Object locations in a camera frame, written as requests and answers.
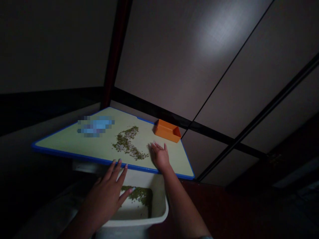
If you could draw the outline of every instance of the hand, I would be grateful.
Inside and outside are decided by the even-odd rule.
[[[164,148],[156,142],[152,143],[152,149],[155,152],[155,159],[154,159],[155,166],[162,173],[164,173],[167,169],[171,167],[169,163],[166,143],[164,143]]]
[[[134,191],[128,189],[121,196],[121,188],[127,172],[127,165],[116,181],[122,160],[115,167],[115,160],[103,178],[99,178],[86,196],[79,212],[60,235],[60,238],[90,238],[105,224],[123,204],[125,199]]]

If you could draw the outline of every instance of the wall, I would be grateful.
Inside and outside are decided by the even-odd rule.
[[[5,1],[0,94],[103,86],[117,1]]]
[[[0,137],[4,234],[13,235],[34,210],[83,177],[72,171],[70,159],[34,153],[31,143],[99,109],[94,104]]]
[[[182,126],[198,177],[319,52],[318,10],[297,0],[133,1],[115,81],[125,99],[113,100]],[[202,182],[227,186],[265,158],[318,112],[318,87],[316,69]]]

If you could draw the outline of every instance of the dark floor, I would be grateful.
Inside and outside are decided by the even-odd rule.
[[[224,188],[182,182],[214,239],[319,238],[316,226],[293,201],[265,202],[229,194]],[[180,238],[171,212],[149,229],[150,239]]]

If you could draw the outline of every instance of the white container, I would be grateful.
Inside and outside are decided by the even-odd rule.
[[[150,188],[153,192],[152,214],[137,201],[127,198],[116,214],[96,233],[96,238],[143,238],[142,234],[153,224],[163,222],[168,215],[168,203],[161,174],[152,174],[128,169],[124,186]]]

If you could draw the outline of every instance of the orange container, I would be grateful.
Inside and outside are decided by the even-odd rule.
[[[177,143],[181,138],[178,126],[167,123],[161,119],[159,119],[156,125],[155,135],[168,139],[175,143]]]

